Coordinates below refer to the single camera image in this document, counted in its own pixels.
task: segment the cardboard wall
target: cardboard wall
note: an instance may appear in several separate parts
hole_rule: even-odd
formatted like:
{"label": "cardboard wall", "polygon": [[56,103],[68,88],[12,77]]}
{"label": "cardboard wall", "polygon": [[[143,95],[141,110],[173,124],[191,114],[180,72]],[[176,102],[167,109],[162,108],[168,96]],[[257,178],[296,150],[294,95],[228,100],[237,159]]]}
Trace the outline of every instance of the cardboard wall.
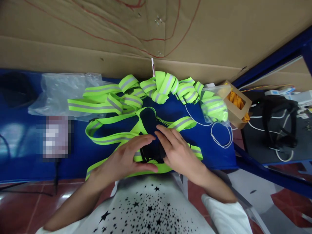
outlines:
{"label": "cardboard wall", "polygon": [[[306,0],[6,0],[0,67],[147,79],[154,57],[179,79],[233,81],[309,27],[311,10]],[[302,63],[262,82],[292,73],[310,85]]]}

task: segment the small cardboard box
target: small cardboard box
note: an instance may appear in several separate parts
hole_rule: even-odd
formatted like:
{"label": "small cardboard box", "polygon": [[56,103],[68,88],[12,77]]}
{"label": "small cardboard box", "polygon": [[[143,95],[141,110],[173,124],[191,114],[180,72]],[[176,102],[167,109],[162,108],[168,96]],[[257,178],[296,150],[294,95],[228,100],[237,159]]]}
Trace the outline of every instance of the small cardboard box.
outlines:
{"label": "small cardboard box", "polygon": [[231,122],[232,125],[234,125],[238,129],[242,129],[246,123],[242,120],[246,113],[249,112],[250,106],[252,104],[252,101],[246,97],[241,91],[239,91],[235,86],[233,86],[229,81],[225,81],[223,85],[230,85],[231,91],[233,91],[235,94],[237,94],[242,101],[244,102],[244,107],[242,110],[240,110],[238,107],[236,107],[232,102],[230,102],[227,98],[224,99],[225,104],[228,108],[228,120]]}

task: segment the plastic bag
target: plastic bag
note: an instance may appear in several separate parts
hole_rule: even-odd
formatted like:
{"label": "plastic bag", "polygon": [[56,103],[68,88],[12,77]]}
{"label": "plastic bag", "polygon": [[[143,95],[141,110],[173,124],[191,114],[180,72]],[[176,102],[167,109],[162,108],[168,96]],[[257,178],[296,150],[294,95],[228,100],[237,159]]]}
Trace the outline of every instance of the plastic bag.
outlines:
{"label": "plastic bag", "polygon": [[221,123],[230,126],[227,105],[223,101],[231,92],[230,85],[203,88],[201,92],[201,110],[206,123]]}
{"label": "plastic bag", "polygon": [[45,73],[42,74],[42,93],[28,108],[31,115],[73,116],[76,120],[89,121],[105,114],[92,114],[68,109],[67,99],[82,98],[88,87],[98,87],[110,82],[104,82],[101,74],[96,73]]}

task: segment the blue table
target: blue table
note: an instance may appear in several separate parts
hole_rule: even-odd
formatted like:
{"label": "blue table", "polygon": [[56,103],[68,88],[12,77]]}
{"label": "blue table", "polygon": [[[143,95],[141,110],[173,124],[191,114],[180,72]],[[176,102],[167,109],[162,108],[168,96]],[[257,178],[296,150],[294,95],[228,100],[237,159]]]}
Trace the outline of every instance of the blue table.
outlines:
{"label": "blue table", "polygon": [[[0,75],[11,70],[0,70]],[[41,92],[41,73],[25,72],[33,84],[36,92]],[[117,79],[106,79],[109,82],[119,82]],[[187,116],[185,107],[174,95],[159,105],[150,98],[144,99],[144,107],[155,108],[157,115],[166,121],[176,121]],[[188,104],[188,110],[198,122],[205,124],[200,105]],[[9,143],[10,157],[2,139],[0,139],[0,183],[27,182],[52,180],[55,176],[54,163],[42,162],[42,155],[39,154],[42,139],[37,131],[38,124],[45,124],[44,116],[33,116],[27,113],[27,107],[20,109],[10,109],[7,107],[3,96],[0,94],[0,134]],[[148,116],[148,111],[143,114],[143,123],[149,133],[156,129],[155,118]],[[137,122],[137,117],[126,119],[117,124],[110,124],[102,127],[100,136],[108,136],[116,132],[130,131]],[[92,164],[107,158],[118,144],[102,146],[94,144],[86,135],[85,127],[87,122],[74,121],[74,139],[72,144],[72,155],[67,159],[62,159],[59,166],[59,178],[84,178],[87,168]],[[196,125],[196,127],[183,130],[181,135],[190,144],[198,146],[202,150],[203,163],[210,169],[232,169],[237,168],[233,144],[223,149],[218,146],[210,136],[211,127]],[[229,141],[227,129],[221,124],[214,126],[214,136],[224,145]]]}

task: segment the white sleeve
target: white sleeve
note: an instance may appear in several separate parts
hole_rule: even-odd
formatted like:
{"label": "white sleeve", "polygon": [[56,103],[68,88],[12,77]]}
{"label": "white sleeve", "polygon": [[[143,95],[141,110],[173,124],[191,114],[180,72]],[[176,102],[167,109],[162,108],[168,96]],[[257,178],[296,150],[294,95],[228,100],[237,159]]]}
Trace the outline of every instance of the white sleeve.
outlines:
{"label": "white sleeve", "polygon": [[78,229],[78,227],[87,219],[87,217],[54,232],[44,230],[43,227],[41,227],[36,232],[36,234],[73,234]]}
{"label": "white sleeve", "polygon": [[219,234],[253,233],[248,216],[238,202],[224,204],[209,197],[207,194],[203,194],[201,199]]}

